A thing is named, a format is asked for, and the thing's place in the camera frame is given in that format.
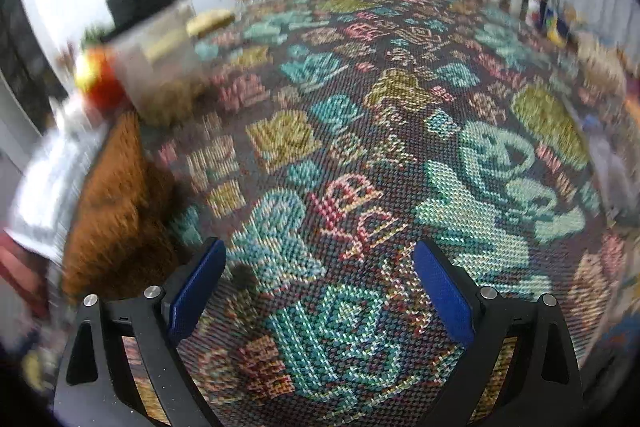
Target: patterned fabric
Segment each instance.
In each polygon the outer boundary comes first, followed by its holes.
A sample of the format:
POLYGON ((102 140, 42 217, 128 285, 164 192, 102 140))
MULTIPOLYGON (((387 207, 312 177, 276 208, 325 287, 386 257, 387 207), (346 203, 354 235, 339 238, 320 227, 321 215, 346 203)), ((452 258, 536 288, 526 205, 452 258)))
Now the patterned fabric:
POLYGON ((188 195, 178 237, 228 248, 179 347, 226 425, 413 425, 463 352, 423 235, 479 284, 552 292, 582 359, 620 239, 558 98, 581 74, 468 0, 270 0, 225 35, 200 117, 148 147, 188 195))

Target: orange object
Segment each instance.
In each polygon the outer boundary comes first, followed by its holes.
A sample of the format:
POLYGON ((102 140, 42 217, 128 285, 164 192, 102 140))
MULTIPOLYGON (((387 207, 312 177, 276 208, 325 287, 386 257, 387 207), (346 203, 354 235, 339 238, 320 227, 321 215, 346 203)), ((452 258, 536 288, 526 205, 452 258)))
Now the orange object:
POLYGON ((101 111, 116 108, 125 98, 111 67, 110 52, 104 48, 92 48, 78 57, 76 86, 101 111))

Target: metal screw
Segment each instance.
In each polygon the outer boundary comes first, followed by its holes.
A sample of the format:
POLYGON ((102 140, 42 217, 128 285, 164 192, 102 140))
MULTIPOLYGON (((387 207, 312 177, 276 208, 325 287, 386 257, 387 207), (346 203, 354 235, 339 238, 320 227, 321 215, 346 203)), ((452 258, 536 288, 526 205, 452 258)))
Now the metal screw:
POLYGON ((542 301, 547 306, 555 306, 556 304, 558 304, 558 300, 553 295, 551 295, 551 293, 545 293, 542 296, 542 301))
POLYGON ((149 286, 149 288, 147 288, 145 290, 145 297, 147 299, 155 299, 156 297, 158 297, 160 295, 161 291, 162 290, 161 290, 160 286, 156 286, 156 285, 149 286))
POLYGON ((498 296, 498 292, 495 288, 491 288, 491 286, 482 286, 482 288, 480 288, 480 295, 488 301, 491 301, 498 296))
POLYGON ((85 306, 93 306, 98 301, 98 296, 95 293, 89 293, 82 301, 85 306))

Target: brown furry object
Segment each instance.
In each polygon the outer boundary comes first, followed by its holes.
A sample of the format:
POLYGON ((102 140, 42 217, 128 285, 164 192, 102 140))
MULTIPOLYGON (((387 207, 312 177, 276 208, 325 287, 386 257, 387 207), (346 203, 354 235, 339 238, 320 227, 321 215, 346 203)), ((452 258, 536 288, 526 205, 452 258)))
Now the brown furry object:
POLYGON ((138 117, 120 117, 87 176, 66 242, 62 289, 72 299, 139 295, 178 266, 162 220, 174 178, 146 160, 138 117))

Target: floor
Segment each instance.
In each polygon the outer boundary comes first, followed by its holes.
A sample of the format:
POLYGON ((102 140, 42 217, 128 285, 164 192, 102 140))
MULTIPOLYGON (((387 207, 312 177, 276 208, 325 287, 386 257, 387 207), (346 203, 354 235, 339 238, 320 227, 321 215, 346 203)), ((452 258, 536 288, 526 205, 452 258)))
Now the floor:
MULTIPOLYGON (((0 151, 0 224, 4 225, 15 189, 20 181, 20 171, 0 151)), ((0 279, 0 340, 11 348, 17 340, 16 320, 22 314, 23 304, 14 290, 0 279)))

